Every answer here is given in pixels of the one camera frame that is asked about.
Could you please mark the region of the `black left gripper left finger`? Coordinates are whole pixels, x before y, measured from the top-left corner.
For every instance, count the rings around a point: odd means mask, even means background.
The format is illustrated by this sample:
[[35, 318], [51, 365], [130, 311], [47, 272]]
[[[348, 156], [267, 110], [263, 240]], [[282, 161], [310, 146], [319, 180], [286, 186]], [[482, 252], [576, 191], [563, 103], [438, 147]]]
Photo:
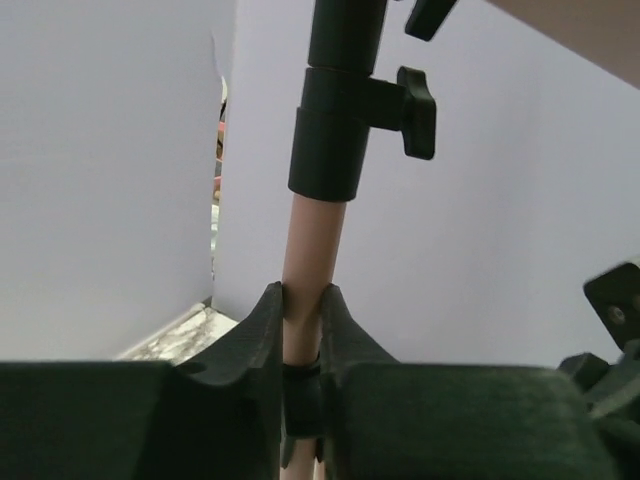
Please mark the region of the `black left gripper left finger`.
[[1, 366], [5, 479], [275, 479], [282, 287], [178, 365], [28, 361]]

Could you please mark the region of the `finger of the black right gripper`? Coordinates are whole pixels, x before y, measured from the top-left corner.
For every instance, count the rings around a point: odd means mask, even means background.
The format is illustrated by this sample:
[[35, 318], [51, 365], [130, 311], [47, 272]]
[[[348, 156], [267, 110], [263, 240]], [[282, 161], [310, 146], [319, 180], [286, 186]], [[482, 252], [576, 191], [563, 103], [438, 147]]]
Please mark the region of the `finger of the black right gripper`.
[[639, 433], [639, 264], [622, 262], [588, 280], [583, 293], [621, 355], [614, 363], [584, 352], [558, 370], [582, 392], [591, 419], [609, 435]]

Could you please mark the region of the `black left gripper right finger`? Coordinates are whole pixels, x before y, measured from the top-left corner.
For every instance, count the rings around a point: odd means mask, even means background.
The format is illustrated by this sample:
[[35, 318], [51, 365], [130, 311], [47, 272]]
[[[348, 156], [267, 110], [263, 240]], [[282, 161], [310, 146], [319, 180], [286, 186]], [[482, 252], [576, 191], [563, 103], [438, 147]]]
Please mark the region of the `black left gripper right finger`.
[[322, 297], [324, 461], [330, 479], [614, 479], [563, 373], [402, 363]]

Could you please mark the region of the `pink tripod music stand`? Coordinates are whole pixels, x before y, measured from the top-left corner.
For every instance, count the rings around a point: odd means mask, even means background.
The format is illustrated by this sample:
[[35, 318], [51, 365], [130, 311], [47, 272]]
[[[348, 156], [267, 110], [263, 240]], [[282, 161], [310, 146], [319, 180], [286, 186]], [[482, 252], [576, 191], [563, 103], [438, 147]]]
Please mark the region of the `pink tripod music stand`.
[[[283, 271], [284, 479], [330, 479], [321, 303], [325, 290], [335, 286], [345, 207], [356, 195], [369, 132], [400, 132], [410, 157], [429, 160], [435, 153], [437, 107], [424, 72], [402, 67], [392, 83], [372, 76], [386, 8], [383, 1], [319, 1], [314, 7], [288, 181], [294, 200]], [[600, 430], [574, 386], [615, 464], [614, 479], [637, 478], [639, 433]]]

